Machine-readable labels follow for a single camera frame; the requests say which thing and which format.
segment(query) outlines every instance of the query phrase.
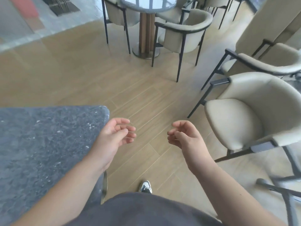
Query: right hand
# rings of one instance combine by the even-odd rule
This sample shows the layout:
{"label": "right hand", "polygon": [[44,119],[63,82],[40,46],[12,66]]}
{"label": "right hand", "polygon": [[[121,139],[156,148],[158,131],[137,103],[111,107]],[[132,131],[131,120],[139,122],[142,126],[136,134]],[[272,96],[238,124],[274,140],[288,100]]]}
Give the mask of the right hand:
{"label": "right hand", "polygon": [[187,166],[194,175],[214,164],[201,134],[190,121],[175,121],[172,126],[175,128],[167,132],[168,142],[182,149]]}

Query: gray marble surface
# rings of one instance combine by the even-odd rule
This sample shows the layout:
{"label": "gray marble surface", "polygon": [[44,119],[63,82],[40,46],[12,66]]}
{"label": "gray marble surface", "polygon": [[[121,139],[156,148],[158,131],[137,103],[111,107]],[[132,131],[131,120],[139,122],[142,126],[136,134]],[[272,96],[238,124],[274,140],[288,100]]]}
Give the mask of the gray marble surface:
{"label": "gray marble surface", "polygon": [[[0,225],[18,219],[79,162],[108,119],[105,106],[0,108]],[[98,193],[87,205],[95,202]]]}
{"label": "gray marble surface", "polygon": [[177,0],[121,0],[126,7],[141,13],[161,13],[175,7]]}

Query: white sneaker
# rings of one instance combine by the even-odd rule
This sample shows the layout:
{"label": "white sneaker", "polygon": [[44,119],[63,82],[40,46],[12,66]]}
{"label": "white sneaker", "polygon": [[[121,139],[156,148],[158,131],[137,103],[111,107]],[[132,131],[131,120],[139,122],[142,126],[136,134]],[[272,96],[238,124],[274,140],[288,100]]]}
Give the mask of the white sneaker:
{"label": "white sneaker", "polygon": [[146,190],[149,190],[150,193],[152,193],[152,189],[151,189],[151,184],[148,180],[142,182],[140,188],[139,188],[139,192],[142,193],[148,193]]}

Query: left hand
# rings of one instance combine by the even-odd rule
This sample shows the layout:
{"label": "left hand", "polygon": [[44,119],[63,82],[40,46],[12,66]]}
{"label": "left hand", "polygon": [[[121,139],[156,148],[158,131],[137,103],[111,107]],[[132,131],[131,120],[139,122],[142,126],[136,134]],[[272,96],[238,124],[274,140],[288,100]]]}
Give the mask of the left hand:
{"label": "left hand", "polygon": [[135,127],[126,118],[113,118],[103,127],[96,138],[86,158],[95,162],[103,172],[111,164],[118,148],[124,144],[132,143],[136,134]]}

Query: table base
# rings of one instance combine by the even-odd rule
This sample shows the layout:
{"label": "table base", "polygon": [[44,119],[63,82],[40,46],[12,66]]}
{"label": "table base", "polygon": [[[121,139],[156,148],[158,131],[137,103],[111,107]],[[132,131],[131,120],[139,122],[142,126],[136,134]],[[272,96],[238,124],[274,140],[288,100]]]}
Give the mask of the table base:
{"label": "table base", "polygon": [[[152,51],[150,51],[149,53],[141,53],[139,50],[139,44],[136,44],[133,47],[133,53],[135,56],[137,56],[138,58],[141,58],[141,59],[152,59],[152,57],[153,57]],[[160,48],[156,48],[155,57],[157,57],[159,54],[160,54]]]}

